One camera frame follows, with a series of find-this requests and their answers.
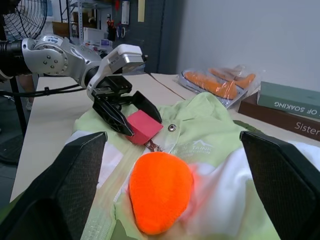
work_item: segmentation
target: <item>fan grille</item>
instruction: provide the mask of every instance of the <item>fan grille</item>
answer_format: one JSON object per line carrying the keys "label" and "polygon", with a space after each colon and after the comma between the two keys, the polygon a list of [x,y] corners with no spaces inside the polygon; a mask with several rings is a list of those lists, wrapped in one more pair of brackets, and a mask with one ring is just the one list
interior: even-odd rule
{"label": "fan grille", "polygon": [[21,0],[13,13],[3,15],[7,40],[37,38],[46,23],[47,7],[47,0]]}

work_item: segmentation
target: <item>white table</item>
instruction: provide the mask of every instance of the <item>white table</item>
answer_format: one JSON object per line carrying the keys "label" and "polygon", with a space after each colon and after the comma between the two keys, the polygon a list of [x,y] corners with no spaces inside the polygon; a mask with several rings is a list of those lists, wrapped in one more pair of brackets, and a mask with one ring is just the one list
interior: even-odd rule
{"label": "white table", "polygon": [[[172,105],[189,99],[195,94],[178,85],[176,75],[152,74],[151,76],[130,75],[126,78],[133,84],[133,90],[141,91],[155,105]],[[68,77],[39,79],[37,90],[73,85]],[[72,134],[76,119],[92,106],[86,91],[39,97],[34,100],[27,127],[21,157],[15,177],[11,200],[17,197],[41,174],[58,156],[66,140]],[[320,147],[320,142],[296,133],[272,126],[265,122],[229,110],[234,120],[250,124],[264,133],[281,140],[304,142]]]}

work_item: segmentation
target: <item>orange plush toy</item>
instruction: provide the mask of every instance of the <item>orange plush toy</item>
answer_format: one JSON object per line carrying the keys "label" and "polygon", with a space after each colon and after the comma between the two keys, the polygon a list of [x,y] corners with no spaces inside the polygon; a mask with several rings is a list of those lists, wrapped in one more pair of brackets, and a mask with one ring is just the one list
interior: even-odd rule
{"label": "orange plush toy", "polygon": [[192,188],[192,173],[180,158],[165,152],[141,156],[129,180],[138,228],[148,235],[167,231],[186,210]]}

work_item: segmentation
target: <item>red block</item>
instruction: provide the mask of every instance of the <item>red block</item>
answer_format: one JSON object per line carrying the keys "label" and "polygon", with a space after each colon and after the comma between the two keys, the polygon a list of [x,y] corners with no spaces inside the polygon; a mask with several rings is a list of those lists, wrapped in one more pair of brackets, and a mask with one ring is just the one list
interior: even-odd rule
{"label": "red block", "polygon": [[126,136],[126,138],[137,145],[146,144],[164,127],[161,123],[154,120],[142,110],[138,110],[131,114],[127,117],[127,121],[129,122],[134,135]]}

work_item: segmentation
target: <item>brown book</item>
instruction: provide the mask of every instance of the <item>brown book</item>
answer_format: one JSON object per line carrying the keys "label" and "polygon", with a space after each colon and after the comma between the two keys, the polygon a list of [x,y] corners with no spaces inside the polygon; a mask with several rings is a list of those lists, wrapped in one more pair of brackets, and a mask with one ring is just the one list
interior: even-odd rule
{"label": "brown book", "polygon": [[320,141],[320,122],[285,111],[257,105],[258,93],[240,103],[238,113]]}

